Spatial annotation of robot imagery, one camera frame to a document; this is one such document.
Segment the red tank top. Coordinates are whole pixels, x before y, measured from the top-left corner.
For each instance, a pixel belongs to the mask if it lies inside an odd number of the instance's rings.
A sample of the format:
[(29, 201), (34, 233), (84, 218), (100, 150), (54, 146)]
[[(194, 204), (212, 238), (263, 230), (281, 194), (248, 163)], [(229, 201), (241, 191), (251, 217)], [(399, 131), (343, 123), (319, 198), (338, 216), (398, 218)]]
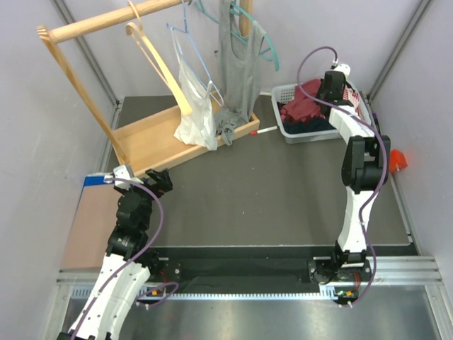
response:
[(320, 105), (309, 98), (298, 85), (294, 88), (294, 98), (280, 109), (282, 121), (309, 122), (312, 118), (323, 118)]

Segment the wooden clothes hanger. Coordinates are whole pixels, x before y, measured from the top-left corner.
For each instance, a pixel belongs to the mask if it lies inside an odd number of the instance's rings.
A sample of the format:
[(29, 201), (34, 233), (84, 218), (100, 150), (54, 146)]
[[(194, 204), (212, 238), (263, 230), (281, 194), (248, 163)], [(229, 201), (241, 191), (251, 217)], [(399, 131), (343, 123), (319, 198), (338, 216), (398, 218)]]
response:
[(181, 87), (175, 80), (173, 74), (167, 67), (166, 63), (164, 62), (156, 48), (153, 46), (153, 44), (143, 31), (142, 20), (140, 15), (138, 14), (137, 8), (131, 1), (128, 1), (128, 6), (132, 9), (138, 21), (138, 24), (134, 22), (127, 23), (125, 26), (126, 34), (132, 37), (132, 39), (140, 48), (148, 62), (151, 64), (156, 73), (162, 79), (163, 83), (165, 83), (167, 88), (171, 91), (173, 97), (176, 100), (176, 103), (178, 104), (178, 107), (180, 108), (180, 112), (184, 116), (189, 116), (193, 110), (190, 104), (188, 103), (187, 98), (183, 94)]

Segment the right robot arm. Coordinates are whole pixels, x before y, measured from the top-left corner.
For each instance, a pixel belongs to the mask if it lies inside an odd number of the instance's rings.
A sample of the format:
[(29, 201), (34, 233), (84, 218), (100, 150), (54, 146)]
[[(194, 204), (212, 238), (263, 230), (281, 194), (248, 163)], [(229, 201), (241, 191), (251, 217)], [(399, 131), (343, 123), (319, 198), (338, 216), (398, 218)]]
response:
[(347, 203), (340, 235), (330, 263), (314, 272), (344, 281), (367, 264), (367, 227), (372, 205), (389, 175), (389, 137), (381, 136), (372, 124), (362, 119), (358, 106), (348, 98), (349, 71), (345, 64), (327, 71), (321, 79), (316, 102), (346, 143), (341, 179)]

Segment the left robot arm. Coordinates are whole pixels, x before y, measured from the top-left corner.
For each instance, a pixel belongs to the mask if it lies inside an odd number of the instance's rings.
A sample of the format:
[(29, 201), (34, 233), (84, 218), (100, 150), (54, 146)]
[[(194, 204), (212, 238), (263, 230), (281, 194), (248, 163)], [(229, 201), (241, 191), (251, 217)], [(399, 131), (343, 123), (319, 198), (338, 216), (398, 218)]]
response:
[(130, 165), (119, 166), (103, 181), (120, 193), (116, 224), (108, 239), (100, 273), (91, 294), (68, 331), (58, 339), (118, 339), (123, 323), (142, 286), (161, 270), (159, 255), (148, 237), (153, 207), (172, 191), (168, 169), (148, 169), (145, 178), (133, 175)]

